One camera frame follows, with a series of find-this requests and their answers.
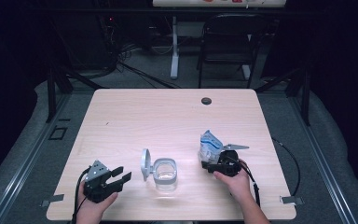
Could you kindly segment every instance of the wooden table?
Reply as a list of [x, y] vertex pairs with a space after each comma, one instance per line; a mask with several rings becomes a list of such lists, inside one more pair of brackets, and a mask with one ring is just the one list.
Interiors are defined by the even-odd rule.
[[[203, 97], [212, 103], [202, 104]], [[250, 147], [238, 153], [252, 170], [268, 219], [296, 216], [292, 205], [280, 202], [280, 196], [290, 193], [254, 91], [143, 89], [94, 93], [55, 191], [64, 194], [63, 201], [50, 204], [48, 219], [71, 219], [76, 181], [95, 160], [111, 170], [124, 166], [123, 174], [132, 172], [103, 220], [242, 219], [226, 186], [201, 168], [197, 153], [200, 136], [207, 130], [224, 145]], [[140, 166], [144, 148], [152, 161], [176, 161], [175, 191], [158, 191], [152, 176], [144, 182]]]

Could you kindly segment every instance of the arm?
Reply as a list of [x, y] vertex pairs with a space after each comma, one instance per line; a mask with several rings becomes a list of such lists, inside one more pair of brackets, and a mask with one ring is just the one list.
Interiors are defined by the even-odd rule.
[[79, 186], [77, 206], [81, 206], [76, 215], [76, 224], [98, 224], [103, 218], [103, 212], [116, 200], [118, 193], [114, 192], [102, 202], [94, 203], [86, 199], [86, 196], [83, 194], [83, 190], [84, 181], [82, 181]]
[[213, 172], [213, 175], [227, 185], [228, 190], [241, 207], [243, 220], [246, 224], [269, 223], [269, 220], [252, 196], [249, 187], [249, 176], [243, 169], [233, 177], [223, 175], [217, 171]]

